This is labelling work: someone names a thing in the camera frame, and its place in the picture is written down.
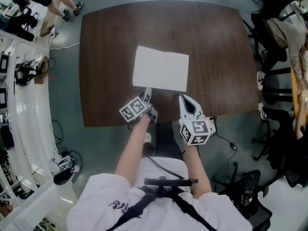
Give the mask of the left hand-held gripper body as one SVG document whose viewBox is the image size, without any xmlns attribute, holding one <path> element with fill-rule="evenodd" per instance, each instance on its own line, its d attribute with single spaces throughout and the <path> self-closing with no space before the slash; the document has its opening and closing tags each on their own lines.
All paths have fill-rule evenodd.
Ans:
<svg viewBox="0 0 308 231">
<path fill-rule="evenodd" d="M 128 123 L 139 120 L 143 115 L 148 115 L 148 117 L 155 123 L 158 118 L 158 112 L 154 109 L 153 105 L 149 102 L 143 101 L 140 97 L 135 97 L 123 106 L 119 112 Z"/>
</svg>

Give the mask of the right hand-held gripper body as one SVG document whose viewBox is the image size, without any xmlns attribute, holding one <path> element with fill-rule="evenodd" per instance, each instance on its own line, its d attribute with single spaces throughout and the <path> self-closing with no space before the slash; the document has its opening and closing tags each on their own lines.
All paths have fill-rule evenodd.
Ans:
<svg viewBox="0 0 308 231">
<path fill-rule="evenodd" d="M 188 146 L 204 145 L 214 135 L 216 128 L 209 117 L 181 118 L 180 135 Z"/>
</svg>

